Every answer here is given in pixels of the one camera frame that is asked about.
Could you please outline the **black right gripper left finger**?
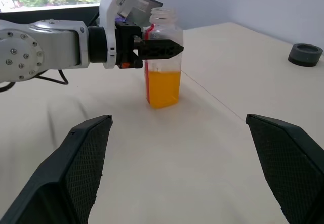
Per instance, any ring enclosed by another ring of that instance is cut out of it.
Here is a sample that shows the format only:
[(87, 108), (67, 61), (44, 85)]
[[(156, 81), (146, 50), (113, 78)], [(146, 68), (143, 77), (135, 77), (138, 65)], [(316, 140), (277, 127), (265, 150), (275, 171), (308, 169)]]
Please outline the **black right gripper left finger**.
[(88, 224), (104, 166), (111, 115), (84, 121), (33, 173), (0, 224)]

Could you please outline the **black round holder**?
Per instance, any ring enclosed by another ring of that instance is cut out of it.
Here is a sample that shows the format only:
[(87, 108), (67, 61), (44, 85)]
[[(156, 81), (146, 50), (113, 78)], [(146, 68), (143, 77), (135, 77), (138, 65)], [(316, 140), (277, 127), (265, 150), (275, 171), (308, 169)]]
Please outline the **black round holder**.
[(318, 64), (323, 49), (312, 44), (297, 43), (291, 48), (288, 61), (303, 67), (314, 67)]

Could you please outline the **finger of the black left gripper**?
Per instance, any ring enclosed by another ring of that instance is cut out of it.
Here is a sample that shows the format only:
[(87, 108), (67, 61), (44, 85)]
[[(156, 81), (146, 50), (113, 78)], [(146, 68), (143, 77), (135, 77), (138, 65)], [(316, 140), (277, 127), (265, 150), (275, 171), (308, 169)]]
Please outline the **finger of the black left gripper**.
[(161, 60), (170, 59), (181, 52), (184, 46), (170, 40), (141, 40), (137, 43), (137, 51), (140, 59)]

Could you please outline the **bottle with orange liquid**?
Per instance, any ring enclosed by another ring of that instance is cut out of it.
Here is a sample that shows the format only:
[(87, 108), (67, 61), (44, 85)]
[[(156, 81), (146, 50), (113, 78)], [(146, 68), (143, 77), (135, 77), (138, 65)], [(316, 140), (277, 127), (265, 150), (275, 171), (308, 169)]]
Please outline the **bottle with orange liquid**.
[[(170, 39), (183, 45), (183, 30), (176, 25), (177, 16), (173, 9), (153, 8), (145, 27), (145, 40)], [(153, 108), (163, 108), (179, 101), (182, 54), (162, 60), (146, 60), (144, 73), (146, 98)]]

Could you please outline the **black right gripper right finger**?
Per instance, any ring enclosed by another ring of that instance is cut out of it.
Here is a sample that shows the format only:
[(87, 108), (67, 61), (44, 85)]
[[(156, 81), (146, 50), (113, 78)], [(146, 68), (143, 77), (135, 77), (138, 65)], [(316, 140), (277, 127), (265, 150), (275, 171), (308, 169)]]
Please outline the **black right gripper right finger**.
[(264, 177), (289, 224), (324, 224), (324, 149), (301, 127), (248, 114)]

